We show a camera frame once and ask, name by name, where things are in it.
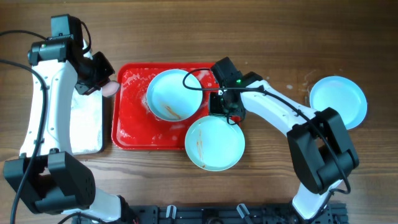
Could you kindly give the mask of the pink green sponge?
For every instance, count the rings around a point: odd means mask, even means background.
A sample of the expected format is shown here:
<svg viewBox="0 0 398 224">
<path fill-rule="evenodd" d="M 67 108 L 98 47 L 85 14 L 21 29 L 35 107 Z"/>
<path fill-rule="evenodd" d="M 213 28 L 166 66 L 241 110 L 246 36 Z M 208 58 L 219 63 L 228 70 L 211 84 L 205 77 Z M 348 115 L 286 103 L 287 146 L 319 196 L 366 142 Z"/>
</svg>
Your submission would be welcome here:
<svg viewBox="0 0 398 224">
<path fill-rule="evenodd" d="M 112 97 L 120 90 L 120 87 L 118 82 L 110 81 L 101 88 L 102 95 L 106 98 Z"/>
</svg>

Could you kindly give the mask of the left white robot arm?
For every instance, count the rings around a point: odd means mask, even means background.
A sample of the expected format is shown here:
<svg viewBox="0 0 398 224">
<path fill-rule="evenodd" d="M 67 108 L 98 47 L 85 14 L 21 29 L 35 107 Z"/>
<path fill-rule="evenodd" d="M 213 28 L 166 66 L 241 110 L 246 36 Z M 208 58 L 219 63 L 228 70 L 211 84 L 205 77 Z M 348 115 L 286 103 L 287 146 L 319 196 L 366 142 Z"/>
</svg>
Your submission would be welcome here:
<svg viewBox="0 0 398 224">
<path fill-rule="evenodd" d="M 32 45 L 29 66 L 34 90 L 30 119 L 18 159 L 6 161 L 3 174 L 34 214 L 65 214 L 100 223 L 121 223 L 131 214 L 124 199 L 96 187 L 92 172 L 75 159 L 70 140 L 73 93 L 115 95 L 119 83 L 105 56 L 72 35 Z"/>
</svg>

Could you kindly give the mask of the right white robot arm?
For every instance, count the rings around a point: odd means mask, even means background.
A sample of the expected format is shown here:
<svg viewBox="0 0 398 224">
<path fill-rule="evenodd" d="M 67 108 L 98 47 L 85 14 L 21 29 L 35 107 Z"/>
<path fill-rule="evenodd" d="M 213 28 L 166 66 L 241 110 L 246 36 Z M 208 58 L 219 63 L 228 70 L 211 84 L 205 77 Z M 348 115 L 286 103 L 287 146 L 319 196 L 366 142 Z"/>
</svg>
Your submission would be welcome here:
<svg viewBox="0 0 398 224">
<path fill-rule="evenodd" d="M 210 97 L 212 113 L 243 119 L 250 111 L 287 137 L 300 181 L 292 206 L 302 220 L 318 218 L 333 194 L 351 192 L 348 176 L 359 166 L 359 158 L 337 111 L 317 111 L 296 103 L 254 72 L 213 70 L 212 75 L 221 93 Z"/>
</svg>

